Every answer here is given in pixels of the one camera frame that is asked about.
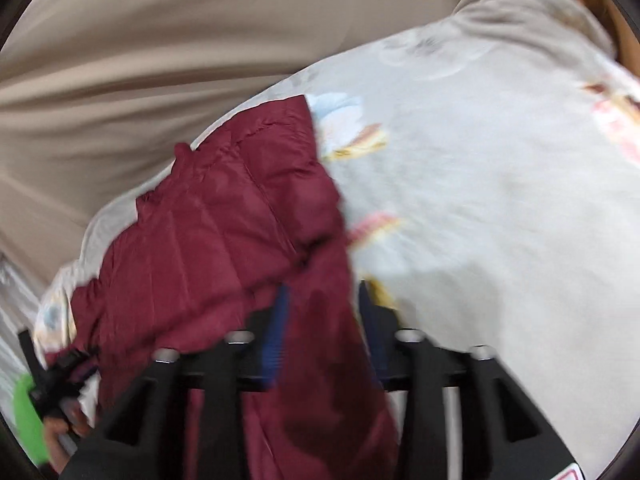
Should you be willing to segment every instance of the folded jacket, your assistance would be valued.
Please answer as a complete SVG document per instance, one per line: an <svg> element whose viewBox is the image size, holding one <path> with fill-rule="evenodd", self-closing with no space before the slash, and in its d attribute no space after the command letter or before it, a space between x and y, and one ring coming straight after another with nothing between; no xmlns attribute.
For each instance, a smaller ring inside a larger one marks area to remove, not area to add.
<svg viewBox="0 0 640 480"><path fill-rule="evenodd" d="M100 348L100 409L155 349L212 346L285 283L276 385L243 399L252 478L389 478L396 432L353 315L339 196L305 99L246 110L175 153L99 277L72 297L73 346Z"/></svg>

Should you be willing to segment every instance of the black device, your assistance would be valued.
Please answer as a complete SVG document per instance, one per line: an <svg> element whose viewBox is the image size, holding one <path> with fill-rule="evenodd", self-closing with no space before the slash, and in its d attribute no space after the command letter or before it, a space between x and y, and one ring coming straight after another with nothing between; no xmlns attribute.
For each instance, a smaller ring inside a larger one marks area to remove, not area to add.
<svg viewBox="0 0 640 480"><path fill-rule="evenodd" d="M388 392L408 392L397 480L447 480L448 386L457 387L460 396L463 480L552 480L564 471L575 473L566 480L582 477L560 437L487 348L470 353L439 348L422 331L402 328L393 310L374 304L366 282L358 297L372 380ZM198 478L250 478L239 394L263 391L275 380L286 304L282 288L274 306L255 312L244 330L229 333L205 352L158 350L79 444L61 480L180 479L187 392L194 388L205 395ZM74 359L81 364L86 355ZM49 387L39 388L52 397L39 401L38 414L66 389L68 367L50 370L40 381Z"/></svg>

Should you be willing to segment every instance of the person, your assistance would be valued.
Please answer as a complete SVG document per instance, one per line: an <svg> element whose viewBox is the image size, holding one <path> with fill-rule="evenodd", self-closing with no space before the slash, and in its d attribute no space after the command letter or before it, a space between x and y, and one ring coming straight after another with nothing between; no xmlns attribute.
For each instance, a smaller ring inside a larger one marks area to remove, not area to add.
<svg viewBox="0 0 640 480"><path fill-rule="evenodd" d="M46 416L42 421L42 436L45 446L47 446L47 451L49 452L49 463L58 474L62 472L69 462L69 459L71 459L69 453L60 445L58 437L69 431L74 431L79 436L84 437L92 430L86 415L82 411L80 402L77 400L70 403L66 414L71 422L71 427L61 418Z"/></svg>

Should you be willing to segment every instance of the metal screw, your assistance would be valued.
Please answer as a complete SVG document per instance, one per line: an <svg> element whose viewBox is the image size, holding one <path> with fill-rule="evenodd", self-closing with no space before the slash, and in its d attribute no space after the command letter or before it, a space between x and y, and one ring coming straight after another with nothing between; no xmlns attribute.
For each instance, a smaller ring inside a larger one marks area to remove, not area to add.
<svg viewBox="0 0 640 480"><path fill-rule="evenodd" d="M154 352L156 363L175 363L178 359L180 359L180 352L172 348L161 348Z"/></svg>
<svg viewBox="0 0 640 480"><path fill-rule="evenodd" d="M494 359L497 354L495 349L489 345L472 346L469 349L469 353L471 354L471 357L476 361L487 361L488 359Z"/></svg>
<svg viewBox="0 0 640 480"><path fill-rule="evenodd" d="M225 335L225 341L229 345L246 345L253 341L255 335L248 330L234 330Z"/></svg>
<svg viewBox="0 0 640 480"><path fill-rule="evenodd" d="M396 339L401 343L419 343L427 339L427 335L422 330L403 328L396 332Z"/></svg>

